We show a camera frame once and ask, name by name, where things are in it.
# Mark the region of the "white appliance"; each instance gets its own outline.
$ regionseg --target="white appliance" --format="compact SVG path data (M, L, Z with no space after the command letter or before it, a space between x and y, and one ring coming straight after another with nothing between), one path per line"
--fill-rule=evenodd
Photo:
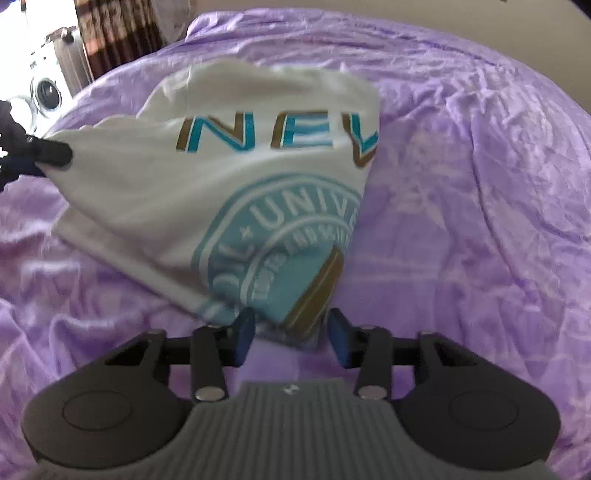
M8 98L12 116L28 134L42 137L72 105L72 98L91 82L80 34L61 28L31 53L30 80Z

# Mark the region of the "white t-shirt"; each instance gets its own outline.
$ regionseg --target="white t-shirt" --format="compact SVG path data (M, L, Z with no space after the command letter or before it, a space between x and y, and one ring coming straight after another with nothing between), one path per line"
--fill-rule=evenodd
M137 116L62 131L43 167L63 238L202 319L253 307L290 341L319 326L378 142L379 96L328 70L191 66Z

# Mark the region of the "bed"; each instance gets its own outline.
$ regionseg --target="bed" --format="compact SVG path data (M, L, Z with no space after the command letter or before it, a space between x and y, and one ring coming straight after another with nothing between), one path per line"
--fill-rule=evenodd
M54 127L136 113L166 75L220 56L338 69L374 83L381 143L334 295L355 324L432 330L546 392L562 430L549 465L591 471L591 117L551 81L485 47L389 21L300 9L215 12L184 41L102 77ZM20 432L41 388L143 330L199 321L51 234L45 179L0 196L0 478L34 460ZM256 340L244 380L345 377L326 341ZM186 369L172 388L188 390ZM396 371L394 395L411 388Z

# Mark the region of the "circular pad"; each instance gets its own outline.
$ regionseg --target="circular pad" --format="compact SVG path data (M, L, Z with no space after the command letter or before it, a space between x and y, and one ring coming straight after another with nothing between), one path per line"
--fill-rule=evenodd
M64 418L80 430L99 432L123 423L131 415L131 402L108 390L93 390L72 397L64 406Z
M37 460L106 469L160 450L180 430L184 412L165 385L133 368L82 369L29 403L22 431Z
M449 407L456 422L480 432L505 429L519 415L519 407L513 400L490 390L461 393L450 402Z
M418 445L476 470L546 459L560 429L558 412L542 392L492 366L442 367L396 409Z

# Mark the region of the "ribbed gray surface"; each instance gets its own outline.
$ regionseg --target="ribbed gray surface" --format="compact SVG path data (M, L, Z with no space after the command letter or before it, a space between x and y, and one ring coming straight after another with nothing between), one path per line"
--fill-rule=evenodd
M542 463L475 472L416 446L385 402L354 397L341 380L247 384L194 408L183 430L146 460L83 472L42 462L28 480L558 480Z

